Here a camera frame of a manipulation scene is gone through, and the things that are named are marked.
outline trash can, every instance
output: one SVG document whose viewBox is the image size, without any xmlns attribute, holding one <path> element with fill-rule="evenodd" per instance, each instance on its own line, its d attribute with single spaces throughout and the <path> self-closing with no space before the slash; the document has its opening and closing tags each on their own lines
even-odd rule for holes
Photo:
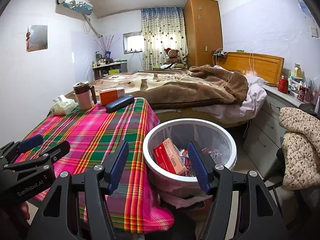
<svg viewBox="0 0 320 240">
<path fill-rule="evenodd" d="M 150 168 L 149 181 L 157 188 L 160 196 L 170 204 L 185 207 L 208 198 L 200 190 L 196 177 L 184 177 L 172 174 L 157 165 L 153 149 L 165 139 L 170 138 L 177 148 L 187 149 L 190 141 L 197 141 L 200 148 L 207 148 L 221 153 L 223 164 L 232 169 L 236 164 L 236 143 L 232 136 L 215 123 L 200 119 L 176 119 L 164 122 L 153 128 L 143 142 L 144 159 Z M 187 196 L 195 196 L 192 200 L 182 200 Z"/>
</svg>

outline wooden wardrobe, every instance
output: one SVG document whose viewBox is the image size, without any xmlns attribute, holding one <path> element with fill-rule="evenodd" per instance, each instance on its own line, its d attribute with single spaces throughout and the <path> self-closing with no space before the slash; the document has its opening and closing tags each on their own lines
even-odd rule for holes
<svg viewBox="0 0 320 240">
<path fill-rule="evenodd" d="M 213 65 L 214 52 L 222 48 L 218 2 L 188 0 L 183 9 L 188 46 L 188 67 Z"/>
</svg>

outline teddy bear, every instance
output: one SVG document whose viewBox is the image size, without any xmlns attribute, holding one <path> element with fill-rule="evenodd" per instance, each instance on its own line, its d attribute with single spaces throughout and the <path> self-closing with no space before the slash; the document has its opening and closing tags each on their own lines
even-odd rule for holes
<svg viewBox="0 0 320 240">
<path fill-rule="evenodd" d="M 174 67 L 176 68 L 186 68 L 183 64 L 181 57 L 179 55 L 179 51 L 177 49 L 170 49 L 167 48 L 164 50 L 166 54 L 168 55 L 167 64 L 174 64 Z"/>
</svg>

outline patterned curtain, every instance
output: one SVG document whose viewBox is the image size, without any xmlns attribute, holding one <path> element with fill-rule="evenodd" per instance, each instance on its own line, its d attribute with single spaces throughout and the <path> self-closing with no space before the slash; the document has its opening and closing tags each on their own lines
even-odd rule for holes
<svg viewBox="0 0 320 240">
<path fill-rule="evenodd" d="M 144 70 L 152 70 L 153 66 L 166 62 L 164 49 L 178 49 L 181 58 L 188 55 L 182 7 L 141 9 L 141 31 L 144 37 Z"/>
</svg>

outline table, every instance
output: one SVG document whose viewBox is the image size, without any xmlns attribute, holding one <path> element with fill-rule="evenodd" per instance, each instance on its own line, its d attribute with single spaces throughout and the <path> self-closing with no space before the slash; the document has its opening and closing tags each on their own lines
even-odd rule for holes
<svg viewBox="0 0 320 240">
<path fill-rule="evenodd" d="M 102 163 L 119 141 L 126 140 L 128 161 L 118 189 L 107 196 L 113 225 L 138 234 L 168 230 L 174 218 L 170 211 L 157 205 L 157 193 L 149 185 L 142 153 L 145 136 L 158 124 L 158 118 L 143 98 L 111 114 L 100 104 L 86 112 L 76 108 L 68 115 L 51 115 L 41 122 L 26 138 L 41 134 L 44 143 L 21 154 L 16 162 L 34 159 L 47 148 L 67 140 L 70 152 L 54 164 L 54 172 L 56 176 L 62 171 L 76 174 Z M 47 191 L 36 199 L 42 201 Z M 79 204 L 81 216 L 86 220 L 84 195 L 79 195 Z"/>
</svg>

